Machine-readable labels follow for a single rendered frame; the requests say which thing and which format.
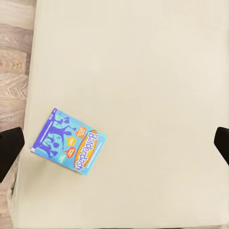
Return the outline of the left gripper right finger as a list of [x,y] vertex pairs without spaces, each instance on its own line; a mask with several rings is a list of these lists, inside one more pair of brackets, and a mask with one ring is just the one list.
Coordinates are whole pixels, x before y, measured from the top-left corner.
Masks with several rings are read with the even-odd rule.
[[221,153],[227,164],[229,165],[229,129],[224,127],[218,127],[214,144],[218,151]]

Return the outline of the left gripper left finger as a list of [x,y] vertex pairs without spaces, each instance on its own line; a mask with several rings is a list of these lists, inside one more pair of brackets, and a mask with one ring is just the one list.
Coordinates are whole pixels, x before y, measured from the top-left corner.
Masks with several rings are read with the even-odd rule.
[[0,132],[0,184],[25,145],[21,127]]

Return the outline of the board game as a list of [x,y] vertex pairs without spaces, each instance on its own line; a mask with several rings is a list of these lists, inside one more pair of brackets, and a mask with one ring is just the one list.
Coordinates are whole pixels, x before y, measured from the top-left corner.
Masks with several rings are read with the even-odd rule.
[[107,139],[108,135],[55,107],[31,151],[87,176]]

